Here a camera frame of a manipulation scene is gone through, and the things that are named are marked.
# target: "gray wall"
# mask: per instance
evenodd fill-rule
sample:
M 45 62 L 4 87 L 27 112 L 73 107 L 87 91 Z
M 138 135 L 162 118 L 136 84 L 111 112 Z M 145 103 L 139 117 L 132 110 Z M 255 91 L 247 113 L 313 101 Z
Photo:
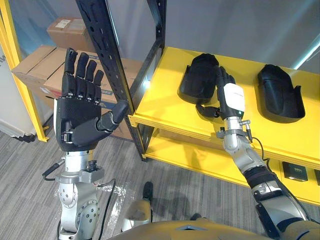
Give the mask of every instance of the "gray wall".
M 73 0 L 10 3 L 27 54 L 51 42 L 46 28 L 55 18 L 80 16 Z M 155 39 L 147 1 L 109 4 L 120 53 L 143 61 Z M 168 0 L 166 45 L 290 67 L 320 33 L 319 9 L 320 0 Z M 320 73 L 319 54 L 300 69 Z

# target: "shelf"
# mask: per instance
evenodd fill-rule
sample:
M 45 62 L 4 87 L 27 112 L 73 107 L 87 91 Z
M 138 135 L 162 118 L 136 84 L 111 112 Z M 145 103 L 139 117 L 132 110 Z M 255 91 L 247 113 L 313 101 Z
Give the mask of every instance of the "shelf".
M 145 156 L 249 187 L 246 179 L 226 152 L 161 137 L 159 136 L 158 129 L 153 132 Z M 320 186 L 317 185 L 316 177 L 312 169 L 307 169 L 308 181 L 298 182 L 284 178 L 280 161 L 271 159 L 270 168 L 299 200 L 320 205 Z
M 183 134 L 193 138 L 220 143 L 216 131 L 223 122 L 220 118 L 209 121 L 198 115 L 195 105 L 179 98 L 178 87 L 186 66 L 200 52 L 166 47 L 150 88 L 144 94 L 131 123 L 144 124 Z M 261 116 L 257 108 L 255 82 L 264 63 L 215 55 L 221 66 L 231 74 L 245 94 L 244 120 L 251 120 L 252 135 L 259 138 L 265 155 L 279 161 L 320 170 L 320 76 L 315 73 L 282 67 L 294 86 L 302 85 L 305 117 L 293 123 L 276 123 Z M 212 106 L 219 106 L 214 92 Z

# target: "black metal shelf post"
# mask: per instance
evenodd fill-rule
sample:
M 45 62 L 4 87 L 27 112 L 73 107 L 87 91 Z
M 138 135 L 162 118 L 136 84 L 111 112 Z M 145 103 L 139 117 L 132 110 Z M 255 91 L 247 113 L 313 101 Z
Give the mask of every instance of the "black metal shelf post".
M 155 41 L 131 88 L 127 83 L 114 35 L 110 9 L 106 1 L 76 0 L 76 3 L 116 100 L 126 100 L 129 104 L 127 114 L 133 115 L 145 91 L 143 88 L 145 75 L 157 51 L 161 49 L 162 54 L 165 47 L 167 0 L 147 0 L 155 22 Z M 143 155 L 148 148 L 153 127 L 141 124 L 132 127 L 127 115 L 125 116 L 125 122 L 141 158 L 144 159 Z

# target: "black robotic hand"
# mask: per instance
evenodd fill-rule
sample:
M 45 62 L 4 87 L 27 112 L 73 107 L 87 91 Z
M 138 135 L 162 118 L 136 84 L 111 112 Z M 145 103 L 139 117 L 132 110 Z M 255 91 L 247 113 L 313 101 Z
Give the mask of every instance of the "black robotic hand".
M 55 136 L 65 152 L 94 149 L 123 120 L 128 103 L 119 101 L 112 111 L 101 116 L 101 80 L 104 73 L 82 52 L 75 72 L 77 52 L 68 48 L 62 78 L 62 94 L 54 110 Z

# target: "robotic arm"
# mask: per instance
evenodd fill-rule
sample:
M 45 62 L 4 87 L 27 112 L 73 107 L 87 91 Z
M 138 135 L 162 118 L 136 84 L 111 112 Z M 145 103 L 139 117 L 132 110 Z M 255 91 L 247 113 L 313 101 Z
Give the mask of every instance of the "robotic arm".
M 223 139 L 223 148 L 251 187 L 258 203 L 256 211 L 266 233 L 274 239 L 316 239 L 319 225 L 308 221 L 303 206 L 250 146 L 250 121 L 242 120 L 245 111 L 243 89 L 222 66 L 216 67 L 216 86 L 220 102 L 218 115 L 224 122 L 216 135 Z
M 101 116 L 100 85 L 104 74 L 98 70 L 94 76 L 97 63 L 93 60 L 88 63 L 89 56 L 84 52 L 75 72 L 77 54 L 71 48 L 66 52 L 62 96 L 54 102 L 55 136 L 65 156 L 43 174 L 45 180 L 59 183 L 60 240 L 93 237 L 100 215 L 93 183 L 105 174 L 93 160 L 93 149 L 118 127 L 128 110 L 128 103 L 121 100 L 112 111 Z M 64 163 L 64 172 L 47 178 Z

